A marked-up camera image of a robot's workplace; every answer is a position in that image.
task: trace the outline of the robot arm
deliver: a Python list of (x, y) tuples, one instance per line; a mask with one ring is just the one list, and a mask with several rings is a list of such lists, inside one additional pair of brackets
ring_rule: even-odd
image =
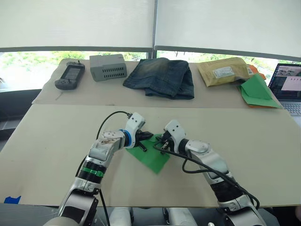
[[(165, 138), (170, 137), (174, 144), (174, 152), (191, 156), (214, 170), (234, 180), (225, 160), (212, 147), (202, 141), (185, 139), (185, 132), (176, 120), (165, 127)], [(205, 172), (204, 176), (215, 193), (219, 206), (225, 213), (225, 223), (230, 226), (266, 226), (249, 197), (236, 186), (230, 185), (213, 172)]]
[(94, 197), (99, 193), (102, 178), (114, 153), (123, 147), (134, 147), (138, 142), (135, 138), (145, 124), (145, 119), (134, 113), (127, 121), (125, 129), (106, 131), (97, 139), (81, 169), (76, 175), (67, 195), (59, 207), (59, 217), (70, 218), (79, 226), (90, 225), (96, 213), (98, 200)]

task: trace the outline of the window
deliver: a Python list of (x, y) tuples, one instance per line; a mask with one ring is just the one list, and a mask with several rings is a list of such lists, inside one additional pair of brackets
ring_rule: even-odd
[(274, 70), (278, 63), (286, 64), (300, 64), (300, 62), (287, 61), (287, 60), (277, 60), (261, 57), (252, 56), (233, 56), (233, 55), (223, 55), (223, 54), (211, 54), (211, 53), (192, 53), (192, 52), (178, 52), (178, 51), (158, 51), (157, 57), (165, 57), (170, 60), (186, 60), (187, 62), (200, 63), (212, 60), (226, 59), (230, 57), (241, 57), (243, 60), (249, 64), (254, 65), (260, 73), (263, 73), (267, 78), (265, 82), (267, 85), (271, 80)]
[(126, 61), (145, 59), (146, 53), (97, 51), (33, 51), (0, 53), (0, 92), (41, 89), (64, 58), (89, 59), (92, 55), (121, 53)]

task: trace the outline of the laptop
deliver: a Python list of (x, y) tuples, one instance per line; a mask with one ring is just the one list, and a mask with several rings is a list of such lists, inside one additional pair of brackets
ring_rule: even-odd
[(269, 88), (295, 121), (301, 123), (301, 65), (277, 64)]

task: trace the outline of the white roller shade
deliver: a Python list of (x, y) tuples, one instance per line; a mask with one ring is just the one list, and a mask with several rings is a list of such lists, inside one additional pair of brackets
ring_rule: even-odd
[(301, 0), (158, 0), (155, 49), (177, 48), (300, 60)]
[(152, 48), (154, 0), (1, 0), (0, 48)]

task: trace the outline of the laptop screen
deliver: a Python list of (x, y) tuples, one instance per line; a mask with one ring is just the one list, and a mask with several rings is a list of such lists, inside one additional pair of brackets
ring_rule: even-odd
[(301, 101), (301, 65), (278, 64), (269, 88), (280, 101)]

